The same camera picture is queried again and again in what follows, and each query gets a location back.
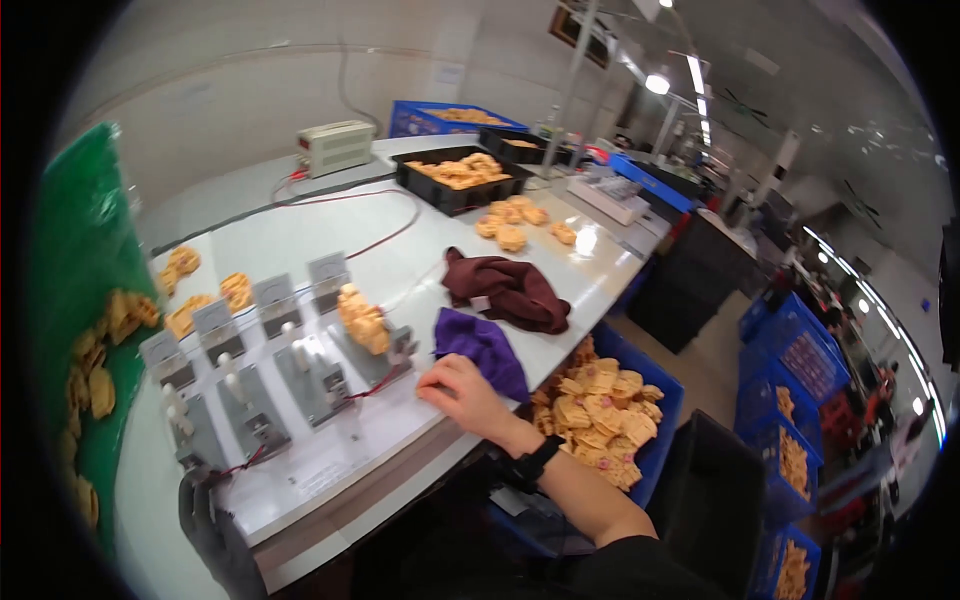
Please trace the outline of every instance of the purple cloth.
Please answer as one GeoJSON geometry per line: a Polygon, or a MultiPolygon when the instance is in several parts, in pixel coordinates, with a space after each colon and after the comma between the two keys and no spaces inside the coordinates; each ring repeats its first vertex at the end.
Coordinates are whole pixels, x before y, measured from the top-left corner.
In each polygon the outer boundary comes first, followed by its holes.
{"type": "Polygon", "coordinates": [[[527,376],[499,325],[444,307],[433,336],[437,358],[448,354],[466,356],[499,394],[517,402],[530,401],[527,376]]]}

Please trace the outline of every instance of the gloved hand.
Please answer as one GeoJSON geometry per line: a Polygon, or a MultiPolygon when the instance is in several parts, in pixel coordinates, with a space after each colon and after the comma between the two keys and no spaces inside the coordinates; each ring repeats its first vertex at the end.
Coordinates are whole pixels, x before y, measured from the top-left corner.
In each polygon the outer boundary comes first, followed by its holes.
{"type": "Polygon", "coordinates": [[[267,600],[267,587],[233,518],[210,507],[210,482],[180,481],[180,528],[230,600],[267,600]]]}

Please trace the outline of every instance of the black sleeve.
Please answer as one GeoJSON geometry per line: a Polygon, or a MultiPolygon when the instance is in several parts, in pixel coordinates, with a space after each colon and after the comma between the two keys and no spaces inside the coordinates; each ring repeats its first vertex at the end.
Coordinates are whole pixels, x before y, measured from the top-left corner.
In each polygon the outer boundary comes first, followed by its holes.
{"type": "Polygon", "coordinates": [[[572,586],[594,598],[726,600],[714,585],[675,563],[663,542],[647,536],[600,548],[579,564],[572,586]]]}

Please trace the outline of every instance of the cloth tag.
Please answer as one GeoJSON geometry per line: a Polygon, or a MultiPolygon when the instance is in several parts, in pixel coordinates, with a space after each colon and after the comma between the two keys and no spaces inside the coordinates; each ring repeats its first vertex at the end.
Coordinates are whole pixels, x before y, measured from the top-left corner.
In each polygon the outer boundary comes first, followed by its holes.
{"type": "Polygon", "coordinates": [[[482,313],[485,310],[490,310],[490,297],[489,296],[477,296],[470,299],[470,306],[473,307],[473,310],[478,313],[482,313]]]}

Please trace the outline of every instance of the forearm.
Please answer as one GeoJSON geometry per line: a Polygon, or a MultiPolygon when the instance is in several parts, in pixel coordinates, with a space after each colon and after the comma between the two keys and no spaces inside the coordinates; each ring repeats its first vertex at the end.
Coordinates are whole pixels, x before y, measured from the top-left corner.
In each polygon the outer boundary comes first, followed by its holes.
{"type": "MultiPolygon", "coordinates": [[[[544,440],[531,423],[517,419],[509,431],[492,441],[516,459],[535,452],[544,440]]],[[[557,452],[547,462],[537,483],[598,548],[629,536],[657,536],[643,509],[566,452],[557,452]]]]}

